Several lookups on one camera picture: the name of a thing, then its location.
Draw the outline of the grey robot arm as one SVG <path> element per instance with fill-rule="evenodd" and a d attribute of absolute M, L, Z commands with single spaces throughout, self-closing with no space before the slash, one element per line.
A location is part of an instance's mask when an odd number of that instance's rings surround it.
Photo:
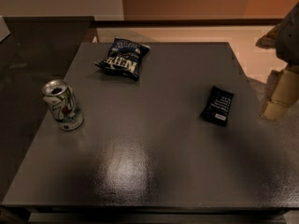
<path fill-rule="evenodd" d="M 261 112 L 266 119 L 278 120 L 299 100 L 299 3 L 256 46 L 275 49 L 286 63 L 281 71 L 269 75 Z"/>

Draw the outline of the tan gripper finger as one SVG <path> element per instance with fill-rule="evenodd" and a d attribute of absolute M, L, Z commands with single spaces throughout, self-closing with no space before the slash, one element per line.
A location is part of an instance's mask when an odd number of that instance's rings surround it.
<path fill-rule="evenodd" d="M 299 100 L 299 66 L 289 64 L 281 71 L 272 70 L 265 86 L 261 116 L 281 119 Z"/>

